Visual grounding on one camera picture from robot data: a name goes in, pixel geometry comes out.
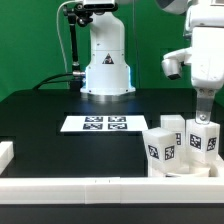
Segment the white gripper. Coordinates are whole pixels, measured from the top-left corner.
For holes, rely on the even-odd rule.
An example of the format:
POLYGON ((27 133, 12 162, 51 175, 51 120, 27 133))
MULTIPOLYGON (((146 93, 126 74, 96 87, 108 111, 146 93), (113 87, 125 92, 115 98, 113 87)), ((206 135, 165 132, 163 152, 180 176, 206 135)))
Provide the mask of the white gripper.
POLYGON ((192 4, 185 31, 191 46, 163 57, 162 68, 171 80, 182 76, 181 64, 191 66, 191 83, 197 92, 195 121, 210 122, 215 91, 224 85, 224 4, 192 4))

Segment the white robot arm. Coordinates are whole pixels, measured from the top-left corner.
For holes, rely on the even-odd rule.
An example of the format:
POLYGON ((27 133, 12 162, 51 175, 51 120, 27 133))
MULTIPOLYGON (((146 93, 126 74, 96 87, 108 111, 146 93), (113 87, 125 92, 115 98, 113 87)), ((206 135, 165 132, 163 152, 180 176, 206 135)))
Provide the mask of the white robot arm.
MULTIPOLYGON (((124 59, 124 26, 112 14, 126 0, 83 0, 92 13, 91 62, 86 68, 84 91, 97 96, 121 95, 130 86, 124 59)), ((188 48, 163 56, 162 68, 171 80, 191 67, 191 83, 197 91, 195 121, 210 122, 217 91, 224 86, 224 0, 155 0, 165 12, 185 16, 184 36, 188 48)))

